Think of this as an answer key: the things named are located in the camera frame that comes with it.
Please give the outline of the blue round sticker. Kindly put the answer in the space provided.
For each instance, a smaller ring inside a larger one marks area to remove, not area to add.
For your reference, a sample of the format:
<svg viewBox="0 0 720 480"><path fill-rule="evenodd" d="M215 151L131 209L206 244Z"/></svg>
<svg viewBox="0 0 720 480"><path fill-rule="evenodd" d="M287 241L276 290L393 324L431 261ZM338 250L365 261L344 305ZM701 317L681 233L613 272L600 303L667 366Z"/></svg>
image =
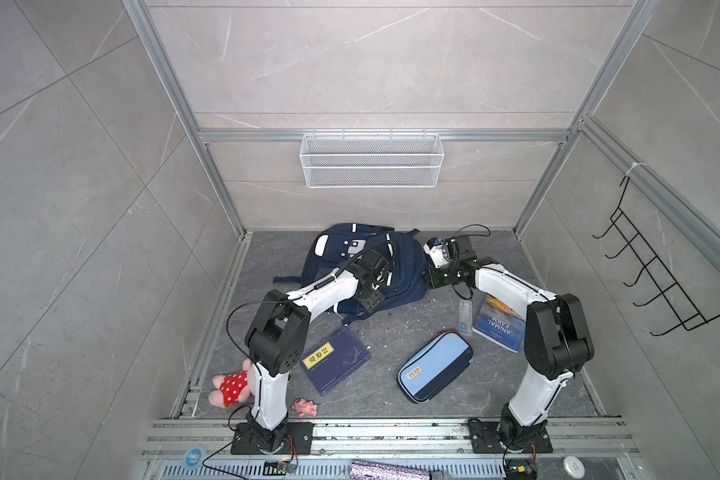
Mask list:
<svg viewBox="0 0 720 480"><path fill-rule="evenodd" d="M197 470L203 466L206 456L207 453L204 448L199 446L192 447L184 454L184 467L189 471Z"/></svg>

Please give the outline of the light blue pencil case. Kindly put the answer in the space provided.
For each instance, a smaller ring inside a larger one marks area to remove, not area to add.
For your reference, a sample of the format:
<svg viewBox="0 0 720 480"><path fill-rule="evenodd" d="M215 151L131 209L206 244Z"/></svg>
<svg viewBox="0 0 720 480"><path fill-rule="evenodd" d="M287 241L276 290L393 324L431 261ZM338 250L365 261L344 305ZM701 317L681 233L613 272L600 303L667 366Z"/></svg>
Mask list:
<svg viewBox="0 0 720 480"><path fill-rule="evenodd" d="M455 331L445 331L417 351L398 371L397 383L409 401L430 401L472 363L474 351Z"/></svg>

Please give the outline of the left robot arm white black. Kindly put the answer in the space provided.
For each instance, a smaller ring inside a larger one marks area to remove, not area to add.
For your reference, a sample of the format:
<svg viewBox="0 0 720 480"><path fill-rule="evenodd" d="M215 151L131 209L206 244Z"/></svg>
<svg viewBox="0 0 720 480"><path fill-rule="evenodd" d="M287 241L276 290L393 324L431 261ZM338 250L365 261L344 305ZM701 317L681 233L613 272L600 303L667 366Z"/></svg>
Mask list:
<svg viewBox="0 0 720 480"><path fill-rule="evenodd" d="M302 358L311 322L350 299L369 312L376 310L393 268L392 254L369 248L299 290L265 295L244 338L254 397L246 422L257 448L274 453L285 440L289 375Z"/></svg>

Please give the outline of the glittery purple pouch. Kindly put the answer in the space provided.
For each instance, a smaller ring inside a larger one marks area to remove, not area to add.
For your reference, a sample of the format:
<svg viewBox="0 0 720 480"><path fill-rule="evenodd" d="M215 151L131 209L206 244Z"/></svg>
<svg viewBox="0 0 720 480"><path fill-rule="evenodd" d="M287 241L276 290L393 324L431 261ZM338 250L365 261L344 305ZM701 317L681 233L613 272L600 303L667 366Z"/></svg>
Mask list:
<svg viewBox="0 0 720 480"><path fill-rule="evenodd" d="M355 460L349 469L349 478L356 480L430 480L426 470Z"/></svg>

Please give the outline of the dark purple notebook yellow label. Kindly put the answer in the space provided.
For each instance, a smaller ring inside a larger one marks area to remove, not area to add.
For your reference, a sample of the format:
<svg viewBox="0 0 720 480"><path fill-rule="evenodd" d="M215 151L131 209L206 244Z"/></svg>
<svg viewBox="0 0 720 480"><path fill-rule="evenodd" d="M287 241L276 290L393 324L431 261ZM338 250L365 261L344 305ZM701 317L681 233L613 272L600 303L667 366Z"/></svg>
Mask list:
<svg viewBox="0 0 720 480"><path fill-rule="evenodd" d="M366 345L344 325L308 351L300 365L316 392L323 397L370 359Z"/></svg>

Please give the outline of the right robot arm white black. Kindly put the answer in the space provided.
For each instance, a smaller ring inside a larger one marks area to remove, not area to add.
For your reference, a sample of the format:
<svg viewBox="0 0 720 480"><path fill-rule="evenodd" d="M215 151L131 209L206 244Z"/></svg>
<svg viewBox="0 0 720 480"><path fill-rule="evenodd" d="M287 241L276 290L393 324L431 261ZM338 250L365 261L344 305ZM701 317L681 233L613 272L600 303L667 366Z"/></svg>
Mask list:
<svg viewBox="0 0 720 480"><path fill-rule="evenodd" d="M496 298L524 321L523 380L504 405L498 425L502 446L520 452L545 432L559 393L594 356L581 301L557 295L516 276L490 257L478 258L467 235L431 238L424 245L430 286L464 282Z"/></svg>

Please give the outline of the pink plush pig toy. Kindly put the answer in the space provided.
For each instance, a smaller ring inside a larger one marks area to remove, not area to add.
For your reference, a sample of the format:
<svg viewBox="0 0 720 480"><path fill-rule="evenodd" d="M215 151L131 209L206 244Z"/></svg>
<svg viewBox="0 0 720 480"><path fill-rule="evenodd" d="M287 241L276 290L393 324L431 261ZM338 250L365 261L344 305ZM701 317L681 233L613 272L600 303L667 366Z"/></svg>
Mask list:
<svg viewBox="0 0 720 480"><path fill-rule="evenodd" d="M246 402L251 395L248 372L252 366L253 362L246 359L239 372L214 376L212 379L213 390L208 395L209 403L217 408L229 408Z"/></svg>

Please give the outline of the white round button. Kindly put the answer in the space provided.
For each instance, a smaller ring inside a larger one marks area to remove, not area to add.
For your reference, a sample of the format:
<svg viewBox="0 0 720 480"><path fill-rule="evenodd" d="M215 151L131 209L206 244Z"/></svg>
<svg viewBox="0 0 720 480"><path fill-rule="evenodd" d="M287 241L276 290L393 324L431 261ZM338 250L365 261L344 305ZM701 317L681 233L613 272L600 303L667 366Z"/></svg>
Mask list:
<svg viewBox="0 0 720 480"><path fill-rule="evenodd" d="M566 474L575 480L582 480L586 474L586 468L581 459L575 456L566 456L562 460L562 466Z"/></svg>

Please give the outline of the navy blue student backpack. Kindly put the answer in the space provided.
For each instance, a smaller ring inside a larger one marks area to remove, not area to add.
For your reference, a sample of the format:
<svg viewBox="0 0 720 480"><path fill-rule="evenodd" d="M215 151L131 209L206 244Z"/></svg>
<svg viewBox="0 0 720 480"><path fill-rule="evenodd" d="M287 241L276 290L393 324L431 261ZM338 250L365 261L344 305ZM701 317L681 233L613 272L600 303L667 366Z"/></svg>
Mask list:
<svg viewBox="0 0 720 480"><path fill-rule="evenodd" d="M358 295L339 302L336 311L348 323L365 320L425 296L427 257L418 233L359 223L334 225L313 241L300 275L276 276L273 282L306 287L331 272L351 273L358 279Z"/></svg>

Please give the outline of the Animal Farm paperback book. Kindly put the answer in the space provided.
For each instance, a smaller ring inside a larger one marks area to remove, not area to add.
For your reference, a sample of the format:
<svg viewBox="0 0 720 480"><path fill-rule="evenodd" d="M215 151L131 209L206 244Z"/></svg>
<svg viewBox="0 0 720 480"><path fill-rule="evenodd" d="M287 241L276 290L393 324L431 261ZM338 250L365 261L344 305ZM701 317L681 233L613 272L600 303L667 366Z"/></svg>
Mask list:
<svg viewBox="0 0 720 480"><path fill-rule="evenodd" d="M526 322L514 310L486 294L473 322L473 331L502 348L517 353L523 345Z"/></svg>

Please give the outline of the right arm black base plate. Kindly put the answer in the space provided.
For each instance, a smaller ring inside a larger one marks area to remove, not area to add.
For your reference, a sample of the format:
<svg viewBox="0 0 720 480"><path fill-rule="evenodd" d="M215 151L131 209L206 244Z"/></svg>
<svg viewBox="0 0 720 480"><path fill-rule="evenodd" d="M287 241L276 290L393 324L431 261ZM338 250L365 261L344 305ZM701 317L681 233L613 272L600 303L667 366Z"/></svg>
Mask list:
<svg viewBox="0 0 720 480"><path fill-rule="evenodd" d="M512 418L501 418L499 421L469 418L466 427L472 450L476 454L553 452L546 420L536 425L522 426Z"/></svg>

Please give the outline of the small pink toy figure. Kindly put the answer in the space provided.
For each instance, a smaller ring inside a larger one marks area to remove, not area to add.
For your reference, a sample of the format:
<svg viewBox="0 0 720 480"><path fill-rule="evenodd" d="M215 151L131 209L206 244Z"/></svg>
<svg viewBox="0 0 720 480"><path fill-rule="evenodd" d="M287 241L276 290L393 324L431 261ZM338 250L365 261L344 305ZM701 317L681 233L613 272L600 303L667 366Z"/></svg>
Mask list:
<svg viewBox="0 0 720 480"><path fill-rule="evenodd" d="M313 401L303 398L296 399L292 408L298 418L316 417L318 414L318 405Z"/></svg>

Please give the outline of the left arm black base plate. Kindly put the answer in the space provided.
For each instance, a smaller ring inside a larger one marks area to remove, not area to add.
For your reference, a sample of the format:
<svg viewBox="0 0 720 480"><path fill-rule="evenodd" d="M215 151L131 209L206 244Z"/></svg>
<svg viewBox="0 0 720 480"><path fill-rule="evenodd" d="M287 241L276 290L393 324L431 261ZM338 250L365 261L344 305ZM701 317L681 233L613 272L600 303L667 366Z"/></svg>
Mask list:
<svg viewBox="0 0 720 480"><path fill-rule="evenodd" d="M285 422L274 430L267 430L256 422L235 426L232 455L282 454L307 455L311 452L314 424Z"/></svg>

